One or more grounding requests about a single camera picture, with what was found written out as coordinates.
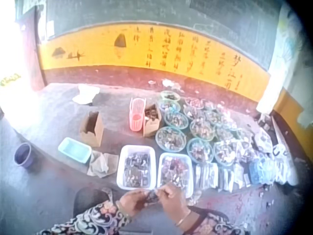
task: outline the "bracelet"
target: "bracelet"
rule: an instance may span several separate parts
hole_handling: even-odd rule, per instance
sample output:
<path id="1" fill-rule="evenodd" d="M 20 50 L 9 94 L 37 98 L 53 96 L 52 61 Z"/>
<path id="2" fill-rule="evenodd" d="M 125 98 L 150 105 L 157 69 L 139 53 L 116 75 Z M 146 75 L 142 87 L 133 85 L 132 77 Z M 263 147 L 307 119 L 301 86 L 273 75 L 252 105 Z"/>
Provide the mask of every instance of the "bracelet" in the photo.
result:
<path id="1" fill-rule="evenodd" d="M 120 203 L 120 201 L 116 201 L 115 202 L 117 208 L 119 209 L 119 211 L 125 216 L 125 218 L 131 222 L 132 217 L 125 211 L 125 209 L 123 208 L 122 204 Z"/>
<path id="2" fill-rule="evenodd" d="M 190 215 L 191 210 L 189 210 L 189 212 L 177 223 L 175 224 L 176 227 L 178 227 L 179 225 L 181 225 L 181 223 L 188 217 L 188 215 Z"/>

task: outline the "person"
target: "person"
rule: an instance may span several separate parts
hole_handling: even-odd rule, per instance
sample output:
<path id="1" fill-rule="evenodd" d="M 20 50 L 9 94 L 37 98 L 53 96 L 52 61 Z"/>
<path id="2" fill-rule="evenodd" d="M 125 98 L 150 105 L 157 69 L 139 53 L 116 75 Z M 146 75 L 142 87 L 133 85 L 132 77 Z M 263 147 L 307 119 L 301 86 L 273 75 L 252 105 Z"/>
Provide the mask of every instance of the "person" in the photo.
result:
<path id="1" fill-rule="evenodd" d="M 54 225 L 50 230 L 43 230 L 37 234 L 104 234 L 118 235 L 118 230 L 131 222 L 147 205 L 147 190 L 136 189 L 125 193 L 114 204 L 106 200 L 82 212 L 77 210 L 78 204 L 86 202 L 85 196 L 74 203 L 75 218 L 67 223 Z M 239 227 L 228 222 L 227 216 L 218 212 L 197 207 L 188 207 L 184 193 L 173 183 L 168 183 L 156 191 L 163 210 L 173 223 L 181 229 L 182 233 L 190 235 L 247 235 Z M 96 196 L 96 201 L 103 197 Z"/>

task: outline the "chalkboard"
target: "chalkboard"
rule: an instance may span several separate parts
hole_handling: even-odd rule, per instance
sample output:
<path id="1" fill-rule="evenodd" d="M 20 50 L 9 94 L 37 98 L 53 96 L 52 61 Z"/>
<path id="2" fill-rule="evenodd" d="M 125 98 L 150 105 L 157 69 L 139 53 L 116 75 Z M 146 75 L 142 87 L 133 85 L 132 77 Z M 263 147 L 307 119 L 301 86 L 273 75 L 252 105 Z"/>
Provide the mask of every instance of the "chalkboard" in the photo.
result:
<path id="1" fill-rule="evenodd" d="M 119 21 L 181 25 L 216 38 L 268 69 L 280 3 L 271 0 L 48 0 L 54 37 Z"/>

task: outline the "yellow painted wall stripe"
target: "yellow painted wall stripe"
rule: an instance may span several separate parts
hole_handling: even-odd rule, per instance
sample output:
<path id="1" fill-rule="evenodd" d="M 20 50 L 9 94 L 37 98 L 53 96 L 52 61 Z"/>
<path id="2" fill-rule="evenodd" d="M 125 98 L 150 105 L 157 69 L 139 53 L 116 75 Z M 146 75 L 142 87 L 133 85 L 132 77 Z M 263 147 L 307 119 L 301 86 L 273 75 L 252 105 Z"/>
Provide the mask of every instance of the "yellow painted wall stripe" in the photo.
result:
<path id="1" fill-rule="evenodd" d="M 192 77 L 259 101 L 269 74 L 237 51 L 186 29 L 112 24 L 70 33 L 39 46 L 44 70 L 114 65 Z"/>
<path id="2" fill-rule="evenodd" d="M 298 116 L 303 111 L 301 105 L 283 88 L 274 110 L 283 117 L 307 156 L 313 162 L 313 127 L 309 126 L 305 129 L 298 123 Z"/>

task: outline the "purple bucket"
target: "purple bucket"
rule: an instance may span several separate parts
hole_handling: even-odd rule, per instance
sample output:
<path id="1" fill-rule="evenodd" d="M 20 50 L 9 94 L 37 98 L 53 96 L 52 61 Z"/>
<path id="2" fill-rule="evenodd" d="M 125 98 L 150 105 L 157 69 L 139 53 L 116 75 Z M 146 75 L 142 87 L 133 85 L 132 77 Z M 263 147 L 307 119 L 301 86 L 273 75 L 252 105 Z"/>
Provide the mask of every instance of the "purple bucket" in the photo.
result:
<path id="1" fill-rule="evenodd" d="M 34 161 L 34 156 L 31 153 L 31 145 L 22 143 L 15 151 L 14 161 L 18 166 L 28 168 Z"/>

